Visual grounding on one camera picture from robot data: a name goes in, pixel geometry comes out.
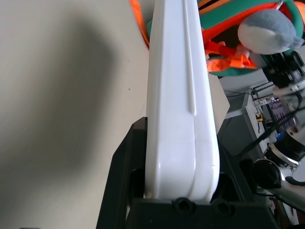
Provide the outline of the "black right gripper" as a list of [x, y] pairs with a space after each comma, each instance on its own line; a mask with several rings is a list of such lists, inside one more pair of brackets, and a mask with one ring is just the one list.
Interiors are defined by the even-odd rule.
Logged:
[[263, 56], [266, 66], [262, 68], [268, 81], [278, 88], [285, 88], [305, 80], [305, 64], [296, 51]]

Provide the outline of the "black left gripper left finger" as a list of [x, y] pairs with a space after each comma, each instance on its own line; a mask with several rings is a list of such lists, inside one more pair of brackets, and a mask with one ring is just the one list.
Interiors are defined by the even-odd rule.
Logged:
[[134, 199], [143, 198], [147, 117], [133, 123], [114, 152], [96, 228], [124, 229]]

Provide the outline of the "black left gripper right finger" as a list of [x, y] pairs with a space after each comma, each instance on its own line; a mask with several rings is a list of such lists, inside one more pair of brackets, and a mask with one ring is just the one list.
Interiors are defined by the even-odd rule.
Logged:
[[224, 148], [220, 139], [217, 139], [220, 172], [219, 181], [211, 203], [217, 200], [227, 202], [254, 202], [253, 194], [240, 169], [236, 159]]

